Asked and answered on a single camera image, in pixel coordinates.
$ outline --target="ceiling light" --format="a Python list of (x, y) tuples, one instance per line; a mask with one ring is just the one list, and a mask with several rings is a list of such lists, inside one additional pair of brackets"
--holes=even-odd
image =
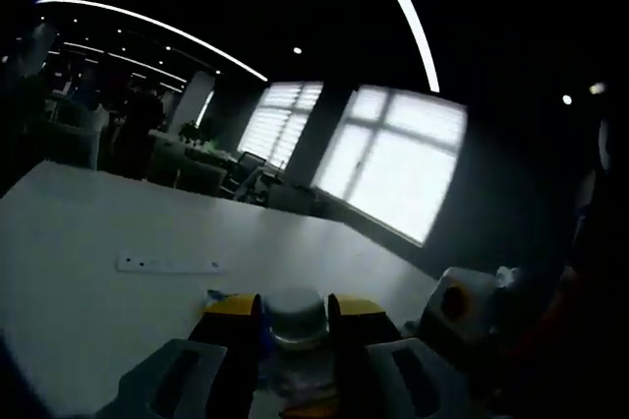
[(420, 50), (422, 61), (424, 62), (424, 69), (426, 70), (426, 76), (429, 80), (430, 90), (433, 92), (439, 92), (439, 81), (436, 77), (436, 70), (434, 69), (434, 62), (432, 61), (432, 54), (430, 53), (429, 42), (426, 39), (424, 28), (420, 22), (420, 18), (417, 15), (417, 11), (413, 6), (411, 0), (397, 0), (402, 12), (406, 17), (406, 22), (409, 23), (417, 47)]
[(180, 82), (187, 83), (187, 81), (184, 80), (183, 78), (179, 78), (176, 75), (171, 75), (168, 72), (164, 72), (163, 70), (159, 70), (158, 68), (151, 67), (150, 65), (146, 65), (145, 63), (138, 62), (136, 60), (132, 60), (131, 58), (123, 57), (121, 55), (116, 55), (115, 53), (109, 53), (109, 55), (111, 55), (112, 57), (120, 58), (121, 60), (125, 60), (130, 63), (135, 63), (136, 65), (140, 65), (141, 67), (148, 68), (149, 70), (152, 70), (153, 72), (162, 73), (166, 75), (167, 77), (174, 78), (175, 80), (179, 80)]
[(601, 94), (602, 92), (605, 91), (605, 83), (594, 83), (592, 86), (590, 86), (590, 93), (591, 94)]
[(175, 87), (171, 87), (170, 85), (166, 85), (165, 83), (161, 83), (159, 82), (163, 87), (168, 88), (169, 90), (172, 90), (174, 92), (181, 92), (181, 90), (179, 90), (178, 88)]
[(155, 26), (158, 26), (160, 28), (166, 29), (166, 30), (170, 30), (171, 32), (177, 33), (179, 34), (181, 37), (185, 37), (188, 40), (191, 40), (192, 42), (197, 43), (198, 45), (207, 48), (208, 50), (211, 50), (214, 53), (217, 53), (218, 55), (220, 55), (223, 58), (226, 58), (227, 60), (229, 60), (230, 62), (238, 65), (239, 67), (241, 67), (242, 69), (248, 71), (249, 73), (251, 73), (252, 75), (254, 75), (255, 77), (261, 79), (263, 82), (267, 82), (268, 78), (257, 72), (256, 70), (254, 70), (253, 68), (249, 67), (248, 65), (245, 65), (243, 62), (241, 62), (240, 60), (232, 57), (230, 54), (223, 52), (221, 49), (210, 45), (209, 43), (201, 40), (200, 38), (194, 37), (193, 35), (190, 35), (189, 33), (183, 32), (182, 30), (173, 28), (172, 26), (168, 26), (167, 24), (161, 23), (155, 19), (151, 19), (148, 18), (147, 16), (143, 16), (142, 14), (138, 14), (138, 13), (134, 13), (131, 11), (127, 11), (126, 9), (122, 9), (122, 8), (117, 8), (115, 6), (109, 6), (107, 4), (101, 4), (101, 3), (94, 3), (91, 1), (84, 1), (84, 0), (39, 0), (36, 1), (35, 4), (46, 4), (46, 3), (67, 3), (67, 4), (80, 4), (83, 6), (91, 6), (94, 8), (100, 8), (100, 9), (106, 9), (108, 11), (113, 11), (115, 13), (120, 13), (120, 14), (125, 14), (127, 16), (131, 16), (132, 18), (136, 18), (136, 19), (140, 19), (141, 21), (146, 21), (148, 23), (151, 23)]
[(99, 50), (97, 48), (87, 47), (85, 45), (80, 45), (79, 43), (63, 42), (63, 44), (64, 45), (70, 45), (72, 47), (84, 48), (85, 50), (91, 50), (92, 52), (105, 53), (102, 50)]
[(205, 111), (207, 110), (207, 106), (209, 105), (209, 102), (212, 101), (213, 97), (214, 97), (214, 90), (210, 91), (209, 94), (207, 95), (207, 98), (205, 99), (205, 104), (200, 109), (199, 117), (197, 118), (197, 122), (195, 123), (195, 127), (198, 127), (200, 125), (200, 121), (203, 120), (203, 116), (205, 115)]

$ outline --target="ceiling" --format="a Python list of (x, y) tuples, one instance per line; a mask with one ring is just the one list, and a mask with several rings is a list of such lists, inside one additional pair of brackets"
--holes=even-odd
[[(417, 44), (395, 0), (88, 1), (183, 30), (271, 82), (334, 80), (429, 91)], [(608, 67), (616, 35), (609, 25), (616, 0), (412, 1), (441, 95), (459, 102), (586, 92), (613, 72)], [(220, 80), (259, 83), (216, 53), (137, 19), (87, 6), (32, 3), (21, 6), (24, 22), (44, 16), (60, 32), (60, 42), (118, 51), (185, 79), (205, 69), (220, 70)], [(295, 46), (303, 54), (294, 54)]]

